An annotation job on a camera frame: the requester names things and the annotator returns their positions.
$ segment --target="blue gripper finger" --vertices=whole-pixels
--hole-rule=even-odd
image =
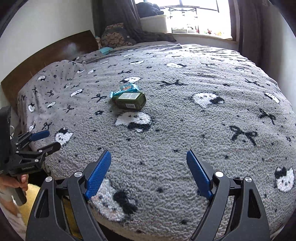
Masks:
[[[41,139],[49,137],[49,136],[50,136],[49,131],[41,131],[41,132],[37,132],[35,134],[32,134],[31,137],[29,138],[29,140],[30,141],[38,141],[38,140],[41,140]]]
[[[191,150],[187,151],[186,160],[194,181],[200,191],[200,195],[211,200],[213,197],[211,181]]]
[[[86,192],[84,194],[87,201],[97,194],[110,165],[111,153],[107,151],[101,160],[98,161],[97,166],[87,180]]]

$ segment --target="light blue object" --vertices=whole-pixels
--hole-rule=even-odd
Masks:
[[[107,151],[86,183],[86,192],[84,197],[87,201],[97,194],[110,165],[111,153]]]
[[[140,91],[140,88],[137,85],[128,84],[128,85],[121,86],[120,89],[117,91],[112,91],[110,93],[110,98],[112,98],[113,96],[119,96],[124,92],[130,93],[130,92],[138,92],[138,91]]]
[[[49,131],[37,132],[37,133],[31,135],[30,141],[38,141],[38,140],[41,140],[41,139],[49,137],[49,136],[50,136]]]
[[[211,181],[191,150],[187,151],[186,160],[200,195],[211,200],[213,197]]]
[[[100,49],[100,52],[104,55],[107,55],[109,54],[109,52],[112,50],[113,48],[110,48],[110,47],[104,47],[104,48],[101,48]]]

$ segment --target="metal bolt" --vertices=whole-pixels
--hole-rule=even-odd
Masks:
[[[223,172],[215,172],[215,175],[217,177],[223,177],[224,176]]]
[[[245,180],[246,180],[248,183],[250,183],[250,182],[252,181],[252,178],[250,178],[250,177],[245,177]]]
[[[82,176],[82,172],[75,172],[75,173],[74,173],[74,176],[75,176],[75,177],[81,177],[81,176]]]
[[[51,182],[52,181],[52,177],[47,177],[46,179],[45,179],[45,181],[48,183],[48,182]]]

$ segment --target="bed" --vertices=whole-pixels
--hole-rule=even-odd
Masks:
[[[253,178],[271,234],[288,221],[296,199],[296,116],[254,63],[233,50],[172,43],[73,60],[38,71],[18,92],[17,109],[22,131],[51,132],[33,150],[61,143],[45,164],[55,178],[111,152],[110,169],[90,201],[101,224],[132,240],[188,240],[207,206],[186,164],[190,148],[229,177]],[[145,92],[141,111],[110,101],[110,92],[125,83]],[[218,237],[230,211],[231,199]]]

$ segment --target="white wall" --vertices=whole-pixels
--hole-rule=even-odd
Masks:
[[[91,30],[91,0],[29,0],[0,38],[0,82],[21,62],[65,37]],[[0,89],[0,107],[8,105]]]
[[[238,51],[238,43],[210,36],[196,34],[173,34],[179,44],[200,44]]]
[[[264,6],[263,14],[262,69],[296,110],[296,37],[275,6]]]

